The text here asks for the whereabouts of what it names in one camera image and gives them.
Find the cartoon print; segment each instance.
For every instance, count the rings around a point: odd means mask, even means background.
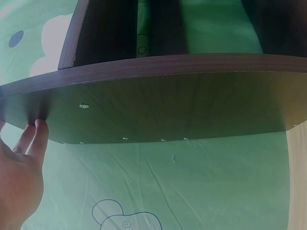
[[[101,200],[92,210],[93,218],[100,230],[162,230],[158,217],[151,212],[137,212],[126,215],[119,202]]]
[[[0,85],[58,70],[78,0],[0,0]]]
[[[30,77],[58,70],[59,59],[71,23],[72,14],[60,15],[46,22],[42,31],[45,57],[38,59],[30,70]]]

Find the wooden floor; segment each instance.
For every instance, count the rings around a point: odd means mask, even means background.
[[[287,131],[290,164],[288,230],[307,229],[307,122]]]

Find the wood grain surface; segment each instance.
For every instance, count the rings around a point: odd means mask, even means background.
[[[67,143],[212,138],[290,129],[307,118],[305,58],[182,55],[64,69],[0,87],[3,118],[47,119]],[[90,105],[81,109],[79,104]]]
[[[79,0],[59,69],[136,57],[137,0]]]
[[[290,163],[288,230],[307,229],[307,122],[287,131]]]
[[[90,0],[78,0],[64,41],[58,70],[73,67],[81,28]]]

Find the finger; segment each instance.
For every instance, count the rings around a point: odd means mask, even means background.
[[[25,154],[29,145],[31,144],[31,141],[33,140],[34,135],[35,135],[35,126],[27,125],[19,141],[12,149],[13,152],[19,154]]]
[[[40,168],[43,167],[45,152],[47,149],[49,130],[44,120],[35,121],[36,131],[33,143],[29,149],[28,155],[34,157]]]

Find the white cloud print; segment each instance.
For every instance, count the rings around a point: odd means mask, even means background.
[[[58,70],[59,59],[63,49],[72,14],[60,15],[48,20],[42,31],[42,47],[45,57],[38,59],[30,70],[30,77]]]

